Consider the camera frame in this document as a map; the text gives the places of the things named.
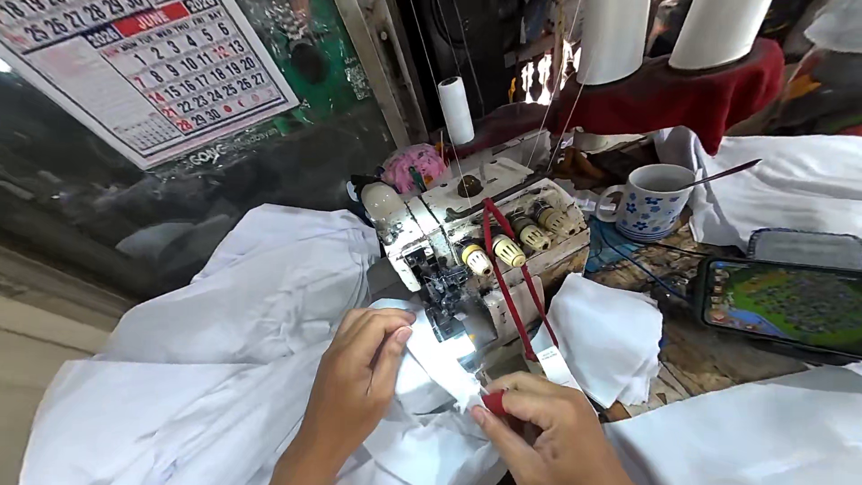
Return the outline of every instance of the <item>fingernail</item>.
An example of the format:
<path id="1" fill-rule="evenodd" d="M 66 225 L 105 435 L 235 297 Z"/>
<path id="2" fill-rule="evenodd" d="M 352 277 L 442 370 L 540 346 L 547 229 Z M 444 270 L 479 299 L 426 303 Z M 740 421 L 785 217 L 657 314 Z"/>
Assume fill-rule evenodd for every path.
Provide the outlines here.
<path id="1" fill-rule="evenodd" d="M 409 327 L 401 327 L 395 332 L 395 341 L 398 343 L 407 343 L 412 333 L 413 331 Z"/>
<path id="2" fill-rule="evenodd" d="M 477 422 L 480 426 L 484 424 L 485 414 L 486 414 L 486 413 L 487 413 L 487 411 L 485 411 L 485 409 L 484 409 L 483 407 L 481 407 L 481 406 L 473 406 L 473 407 L 470 409 L 470 415 L 473 417 L 473 419 L 475 419 L 475 420 L 476 420 L 476 422 Z"/>

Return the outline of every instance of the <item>white thread spool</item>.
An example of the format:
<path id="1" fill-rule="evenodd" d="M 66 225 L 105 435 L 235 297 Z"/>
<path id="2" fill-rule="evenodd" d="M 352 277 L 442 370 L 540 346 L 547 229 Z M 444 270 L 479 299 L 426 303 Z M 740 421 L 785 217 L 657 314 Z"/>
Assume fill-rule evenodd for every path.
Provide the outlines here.
<path id="1" fill-rule="evenodd" d="M 578 83 L 625 78 L 644 60 L 649 0 L 586 0 Z"/>
<path id="2" fill-rule="evenodd" d="M 475 133 L 467 93 L 464 92 L 464 80 L 458 76 L 444 79 L 437 85 L 437 91 L 440 93 L 440 107 L 452 144 L 460 145 L 472 140 Z"/>
<path id="3" fill-rule="evenodd" d="M 694 0 L 670 65 L 696 70 L 729 64 L 752 50 L 771 0 Z"/>

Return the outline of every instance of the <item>white cloth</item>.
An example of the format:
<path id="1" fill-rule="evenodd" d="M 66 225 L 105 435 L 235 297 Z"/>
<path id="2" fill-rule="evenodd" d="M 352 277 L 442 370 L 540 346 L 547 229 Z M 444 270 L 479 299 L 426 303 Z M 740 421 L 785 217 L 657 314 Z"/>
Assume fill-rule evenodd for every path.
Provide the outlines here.
<path id="1" fill-rule="evenodd" d="M 400 308 L 416 315 L 416 321 L 412 325 L 413 334 L 407 341 L 407 349 L 410 355 L 422 366 L 426 375 L 414 375 L 413 373 L 403 375 L 399 372 L 399 382 L 395 386 L 396 395 L 400 389 L 422 388 L 412 386 L 410 382 L 406 382 L 408 379 L 416 378 L 420 383 L 428 382 L 428 379 L 431 379 L 455 399 L 455 407 L 462 413 L 473 406 L 484 406 L 479 397 L 482 385 L 479 384 L 475 375 L 461 367 L 454 356 L 448 355 L 444 346 L 437 341 L 428 315 L 421 305 L 402 299 L 384 298 L 372 303 L 371 308 Z M 407 394 L 403 397 L 409 400 L 417 399 L 413 394 Z"/>
<path id="2" fill-rule="evenodd" d="M 831 0 L 805 29 L 816 46 L 837 52 L 862 53 L 862 2 Z"/>
<path id="3" fill-rule="evenodd" d="M 655 141 L 663 163 L 700 169 L 702 177 L 763 159 L 695 187 L 689 224 L 700 243 L 745 250 L 763 228 L 862 236 L 860 136 L 728 136 L 715 158 L 685 127 L 661 130 Z"/>
<path id="4" fill-rule="evenodd" d="M 64 364 L 20 484 L 266 485 L 377 258 L 374 231 L 347 211 L 249 211 L 192 284 L 129 311 L 103 354 Z M 460 469 L 494 464 L 469 417 L 393 410 L 340 482 L 460 485 Z"/>
<path id="5" fill-rule="evenodd" d="M 608 408 L 639 404 L 659 374 L 661 312 L 640 293 L 606 287 L 569 274 L 551 300 L 547 319 L 575 380 Z M 545 325 L 531 341 L 538 353 L 553 342 Z"/>
<path id="6" fill-rule="evenodd" d="M 856 485 L 862 376 L 816 368 L 604 426 L 638 485 Z"/>

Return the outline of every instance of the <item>spoon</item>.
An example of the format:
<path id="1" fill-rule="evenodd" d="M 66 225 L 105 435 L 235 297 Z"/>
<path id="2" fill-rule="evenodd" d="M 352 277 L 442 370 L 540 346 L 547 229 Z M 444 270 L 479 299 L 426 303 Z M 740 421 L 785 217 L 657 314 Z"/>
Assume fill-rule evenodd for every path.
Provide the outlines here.
<path id="1" fill-rule="evenodd" d="M 720 179 L 721 177 L 727 177 L 728 175 L 733 175 L 734 173 L 742 172 L 743 170 L 748 170 L 749 168 L 757 165 L 762 160 L 763 159 L 758 158 L 757 160 L 747 161 L 747 162 L 743 163 L 742 165 L 737 165 L 736 167 L 729 168 L 729 169 L 725 170 L 724 172 L 716 173 L 712 177 L 707 177 L 706 179 L 700 179 L 696 182 L 691 182 L 690 184 L 686 184 L 684 186 L 681 186 L 677 190 L 685 190 L 689 187 L 699 186 L 703 183 L 711 182 L 715 179 Z"/>

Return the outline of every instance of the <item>hand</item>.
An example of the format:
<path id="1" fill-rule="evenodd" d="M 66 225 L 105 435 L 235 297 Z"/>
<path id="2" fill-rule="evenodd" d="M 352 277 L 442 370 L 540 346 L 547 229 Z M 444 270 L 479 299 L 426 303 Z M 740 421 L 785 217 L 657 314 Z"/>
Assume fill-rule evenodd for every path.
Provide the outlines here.
<path id="1" fill-rule="evenodd" d="M 518 485 L 631 485 L 584 393 L 525 372 L 505 375 L 487 389 L 503 390 L 503 409 L 533 423 L 533 446 L 481 406 L 471 409 Z"/>
<path id="2" fill-rule="evenodd" d="M 347 313 L 323 354 L 303 423 L 271 485 L 334 482 L 386 414 L 414 321 L 413 313 L 394 308 Z"/>

